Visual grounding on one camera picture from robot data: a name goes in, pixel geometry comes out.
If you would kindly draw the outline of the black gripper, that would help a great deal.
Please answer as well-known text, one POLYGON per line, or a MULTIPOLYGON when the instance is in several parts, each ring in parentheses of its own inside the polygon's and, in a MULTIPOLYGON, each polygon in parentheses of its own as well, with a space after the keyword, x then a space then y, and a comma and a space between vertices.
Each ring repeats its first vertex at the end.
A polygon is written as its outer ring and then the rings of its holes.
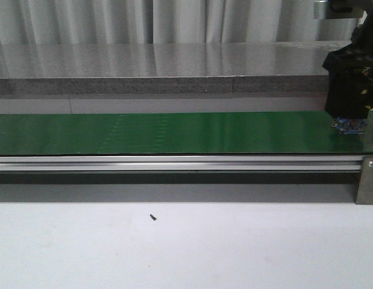
POLYGON ((367 118, 373 108, 373 9, 351 43, 328 53, 322 67, 329 74, 325 111, 335 119, 367 118))

